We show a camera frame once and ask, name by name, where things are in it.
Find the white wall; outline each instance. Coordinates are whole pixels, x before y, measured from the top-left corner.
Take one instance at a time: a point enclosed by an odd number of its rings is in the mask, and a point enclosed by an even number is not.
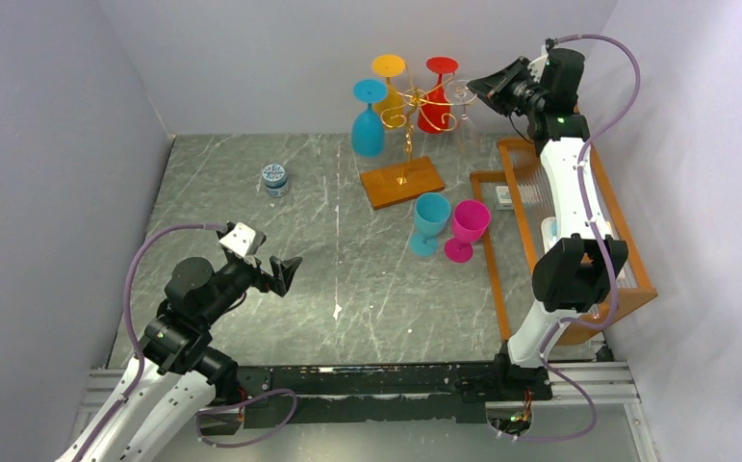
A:
[[[609,331],[662,460],[742,460],[742,0],[622,0],[604,33],[638,56],[636,107],[598,142],[660,296]],[[610,45],[586,63],[596,128],[626,101]]]
[[[171,133],[348,132],[371,61],[427,58],[482,77],[543,40],[598,32],[617,0],[99,0]],[[479,104],[481,129],[503,117]]]
[[[168,147],[96,2],[0,1],[0,461],[64,451]]]

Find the pink wine glass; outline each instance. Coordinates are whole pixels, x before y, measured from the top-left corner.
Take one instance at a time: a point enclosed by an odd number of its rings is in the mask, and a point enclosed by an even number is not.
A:
[[[467,263],[473,258],[473,243],[481,239],[490,225],[490,210],[477,200],[463,200],[452,214],[452,235],[445,244],[445,255],[455,263]]]

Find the blue wine glass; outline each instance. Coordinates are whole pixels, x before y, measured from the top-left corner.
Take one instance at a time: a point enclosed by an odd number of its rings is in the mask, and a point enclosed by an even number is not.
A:
[[[350,131],[351,147],[360,156],[376,157],[385,150],[385,125],[371,105],[387,95],[387,86],[378,80],[361,80],[353,86],[353,96],[368,106],[353,121]]]
[[[450,216],[449,201],[437,192],[426,192],[416,199],[416,233],[410,237],[410,249],[420,257],[429,257],[439,248],[436,236],[445,229]]]

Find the wine glass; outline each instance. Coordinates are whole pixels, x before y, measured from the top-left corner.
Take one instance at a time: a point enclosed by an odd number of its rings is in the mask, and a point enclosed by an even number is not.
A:
[[[473,120],[467,113],[467,108],[475,101],[475,95],[467,88],[469,80],[455,80],[447,85],[447,97],[450,103],[461,106],[461,116],[453,130],[453,137],[458,150],[466,155],[479,154],[486,151],[481,133],[475,127]]]
[[[449,105],[442,80],[444,74],[458,69],[458,63],[453,58],[436,56],[427,60],[427,68],[439,74],[439,78],[435,88],[427,93],[427,101],[420,106],[417,124],[425,133],[441,133],[449,127]]]
[[[451,207],[443,195],[426,192],[416,199],[415,209],[417,232],[410,237],[410,249],[420,257],[429,257],[439,248],[436,236],[447,226]]]
[[[368,105],[353,121],[350,131],[350,145],[360,156],[376,157],[385,150],[385,125],[371,105],[387,95],[388,88],[378,80],[361,80],[353,86],[353,96]]]
[[[452,214],[452,235],[445,244],[445,255],[455,263],[467,263],[473,258],[473,243],[481,239],[490,225],[490,210],[477,200],[462,200]]]
[[[374,104],[373,110],[382,118],[387,130],[398,128],[404,124],[404,117],[401,114],[404,108],[404,98],[398,94],[391,78],[404,71],[404,60],[397,55],[381,55],[373,60],[371,68],[376,75],[385,78],[385,85],[388,87],[388,96]]]

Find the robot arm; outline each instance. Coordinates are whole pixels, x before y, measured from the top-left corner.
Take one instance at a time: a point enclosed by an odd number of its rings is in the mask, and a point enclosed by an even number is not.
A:
[[[501,388],[506,389],[536,386],[543,377],[544,341],[551,335],[547,347],[554,346],[564,330],[559,328],[560,320],[576,318],[605,300],[609,279],[596,239],[605,242],[615,271],[620,271],[628,256],[626,243],[611,237],[602,218],[589,150],[580,156],[590,136],[586,118],[576,112],[585,58],[554,45],[548,40],[541,58],[530,62],[520,57],[505,69],[468,84],[497,113],[529,118],[529,135],[549,177],[557,219],[559,239],[532,270],[535,300],[529,314],[496,356]],[[591,229],[586,201],[598,236]]]
[[[262,233],[230,222],[218,237],[226,265],[215,271],[209,261],[192,257],[175,267],[158,316],[141,337],[144,369],[134,393],[129,398],[122,394],[137,374],[141,358],[136,357],[57,462],[150,461],[200,409],[243,400],[238,363],[209,347],[209,330],[249,288],[285,295],[302,260],[271,257],[272,274],[267,274],[254,255],[266,240]]]

